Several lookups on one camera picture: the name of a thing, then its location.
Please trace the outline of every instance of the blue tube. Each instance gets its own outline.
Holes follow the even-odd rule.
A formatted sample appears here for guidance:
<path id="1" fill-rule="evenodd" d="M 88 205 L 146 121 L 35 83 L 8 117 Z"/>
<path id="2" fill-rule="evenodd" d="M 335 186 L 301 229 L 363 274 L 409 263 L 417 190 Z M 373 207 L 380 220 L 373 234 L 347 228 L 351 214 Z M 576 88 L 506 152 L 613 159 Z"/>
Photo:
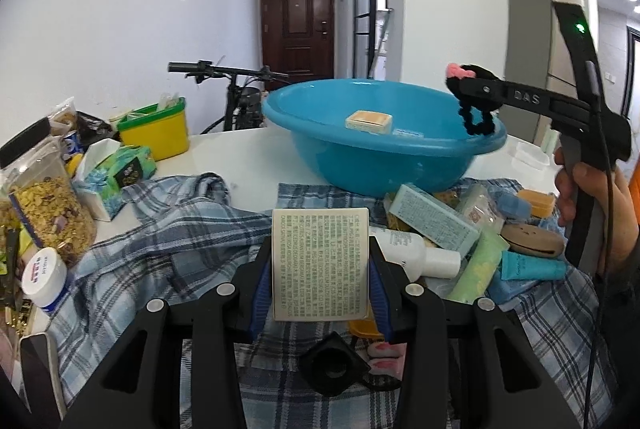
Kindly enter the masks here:
<path id="1" fill-rule="evenodd" d="M 503 281 L 500 279 L 500 271 L 496 270 L 486 292 L 494 303 L 502 305 L 517 295 L 532 289 L 539 282 L 540 281 Z"/>
<path id="2" fill-rule="evenodd" d="M 564 279 L 566 268 L 566 263 L 559 259 L 543 259 L 505 250 L 502 252 L 500 277 L 503 281 L 556 281 Z"/>
<path id="3" fill-rule="evenodd" d="M 495 185 L 488 187 L 488 191 L 494 199 L 498 210 L 505 218 L 527 221 L 531 217 L 531 204 L 527 200 L 523 200 L 513 192 Z"/>

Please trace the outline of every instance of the bicycle handlebar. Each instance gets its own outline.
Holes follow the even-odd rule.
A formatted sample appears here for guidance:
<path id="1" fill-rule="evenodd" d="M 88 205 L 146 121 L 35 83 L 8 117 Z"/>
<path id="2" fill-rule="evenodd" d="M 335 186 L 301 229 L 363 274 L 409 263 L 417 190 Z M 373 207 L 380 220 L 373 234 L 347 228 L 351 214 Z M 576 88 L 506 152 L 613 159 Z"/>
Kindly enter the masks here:
<path id="1" fill-rule="evenodd" d="M 289 78 L 285 73 L 271 72 L 268 66 L 263 66 L 260 71 L 243 70 L 240 68 L 223 68 L 222 66 L 212 66 L 209 60 L 199 62 L 169 62 L 167 71 L 170 73 L 187 73 L 189 75 L 243 75 L 255 76 L 260 79 L 270 80 L 272 78 Z"/>

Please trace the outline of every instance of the pink pom pom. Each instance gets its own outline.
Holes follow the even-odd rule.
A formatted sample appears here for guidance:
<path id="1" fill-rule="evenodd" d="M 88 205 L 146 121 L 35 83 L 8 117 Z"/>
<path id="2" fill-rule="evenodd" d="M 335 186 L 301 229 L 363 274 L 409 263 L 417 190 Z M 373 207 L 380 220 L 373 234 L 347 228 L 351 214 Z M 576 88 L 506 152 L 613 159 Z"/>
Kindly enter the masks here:
<path id="1" fill-rule="evenodd" d="M 447 65 L 447 78 L 453 78 L 456 76 L 457 78 L 476 78 L 476 72 L 472 72 L 471 70 L 463 70 L 460 65 L 454 64 L 453 62 Z"/>

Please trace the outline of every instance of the blue plastic basin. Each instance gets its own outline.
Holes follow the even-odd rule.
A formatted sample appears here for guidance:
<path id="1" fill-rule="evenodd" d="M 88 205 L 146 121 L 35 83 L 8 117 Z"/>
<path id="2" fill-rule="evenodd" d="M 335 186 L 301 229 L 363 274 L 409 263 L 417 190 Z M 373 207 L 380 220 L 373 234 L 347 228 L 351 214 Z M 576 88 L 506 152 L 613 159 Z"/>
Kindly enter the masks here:
<path id="1" fill-rule="evenodd" d="M 347 129 L 358 110 L 393 116 L 393 130 L 420 136 L 378 135 Z M 293 84 L 272 92 L 264 114 L 290 130 L 306 164 L 329 183 L 381 198 L 413 183 L 427 192 L 448 189 L 476 155 L 500 149 L 507 132 L 499 120 L 491 136 L 469 136 L 449 93 L 401 82 L 340 79 Z"/>

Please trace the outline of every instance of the smartphone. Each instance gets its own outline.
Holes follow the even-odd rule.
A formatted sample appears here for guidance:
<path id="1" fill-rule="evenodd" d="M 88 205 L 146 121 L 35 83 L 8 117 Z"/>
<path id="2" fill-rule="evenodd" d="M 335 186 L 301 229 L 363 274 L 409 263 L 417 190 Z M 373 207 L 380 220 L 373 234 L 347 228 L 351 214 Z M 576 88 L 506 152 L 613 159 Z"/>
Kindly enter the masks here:
<path id="1" fill-rule="evenodd" d="M 20 339 L 20 363 L 27 403 L 36 423 L 42 429 L 58 429 L 66 408 L 56 345 L 47 333 Z"/>

